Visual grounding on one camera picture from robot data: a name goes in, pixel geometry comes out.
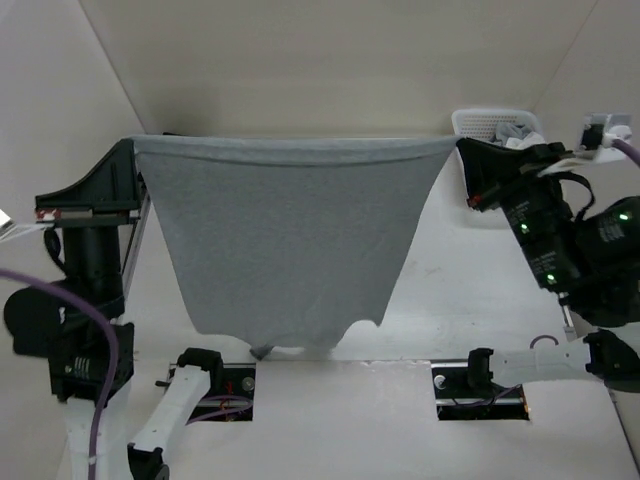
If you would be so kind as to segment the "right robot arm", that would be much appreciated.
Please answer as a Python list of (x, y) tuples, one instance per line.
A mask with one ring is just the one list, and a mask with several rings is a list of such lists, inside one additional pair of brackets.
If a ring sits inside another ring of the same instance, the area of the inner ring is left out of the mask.
[(473, 394), (498, 385), (595, 380), (639, 391), (639, 199), (625, 197), (596, 215), (588, 200), (578, 211), (562, 184), (589, 188), (577, 174), (581, 159), (561, 143), (509, 149), (468, 137), (456, 143), (467, 180), (468, 206), (499, 209), (537, 285), (593, 326), (563, 345), (501, 353), (476, 348), (464, 384)]

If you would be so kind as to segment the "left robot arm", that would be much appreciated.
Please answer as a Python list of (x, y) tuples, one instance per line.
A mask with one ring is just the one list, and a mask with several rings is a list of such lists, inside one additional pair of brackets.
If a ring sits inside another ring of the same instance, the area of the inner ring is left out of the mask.
[(20, 284), (3, 309), (13, 350), (47, 361), (76, 479), (168, 478), (170, 449), (191, 414), (224, 387), (220, 353), (189, 348), (150, 419), (127, 435), (135, 327), (122, 315), (134, 260), (121, 250), (119, 230), (132, 225), (141, 234), (148, 202), (134, 143), (121, 140), (83, 178), (35, 199), (34, 228), (62, 278), (1, 273)]

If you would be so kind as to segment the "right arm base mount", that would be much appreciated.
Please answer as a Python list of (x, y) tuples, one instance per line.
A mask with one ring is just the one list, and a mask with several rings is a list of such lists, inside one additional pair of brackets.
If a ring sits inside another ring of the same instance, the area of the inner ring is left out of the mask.
[(529, 408), (521, 385), (495, 383), (471, 387), (464, 362), (432, 363), (436, 415), (440, 421), (528, 421)]

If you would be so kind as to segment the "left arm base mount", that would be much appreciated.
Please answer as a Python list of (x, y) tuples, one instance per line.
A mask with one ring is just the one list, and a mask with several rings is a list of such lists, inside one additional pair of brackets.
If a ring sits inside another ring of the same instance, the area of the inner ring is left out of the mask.
[(220, 383), (202, 397), (189, 423), (251, 421), (255, 390), (255, 363), (226, 364)]

